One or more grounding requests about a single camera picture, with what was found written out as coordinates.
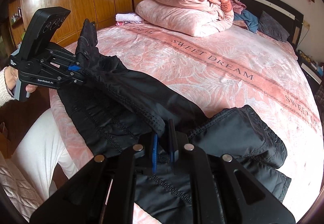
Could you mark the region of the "left forearm cream sweater sleeve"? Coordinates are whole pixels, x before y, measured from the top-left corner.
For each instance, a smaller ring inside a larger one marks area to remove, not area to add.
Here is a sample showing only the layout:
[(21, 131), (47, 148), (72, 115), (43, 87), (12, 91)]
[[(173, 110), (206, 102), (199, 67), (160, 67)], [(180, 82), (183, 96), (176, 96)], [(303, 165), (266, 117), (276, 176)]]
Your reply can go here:
[(0, 107), (5, 105), (5, 103), (14, 100), (14, 97), (12, 93), (9, 91), (6, 81), (5, 81), (5, 71), (7, 70), (7, 67), (5, 67), (1, 71), (1, 77), (0, 77)]

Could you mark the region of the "person's left hand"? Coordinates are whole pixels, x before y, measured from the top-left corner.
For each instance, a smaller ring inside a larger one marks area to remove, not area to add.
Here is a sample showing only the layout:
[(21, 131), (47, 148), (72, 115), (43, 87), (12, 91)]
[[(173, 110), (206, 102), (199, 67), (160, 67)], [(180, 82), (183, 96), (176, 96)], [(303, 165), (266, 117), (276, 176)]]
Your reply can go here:
[[(8, 66), (4, 70), (4, 79), (7, 88), (12, 91), (14, 87), (16, 86), (17, 80), (18, 80), (18, 70)], [(33, 93), (37, 89), (36, 85), (27, 85), (26, 86), (26, 92)]]

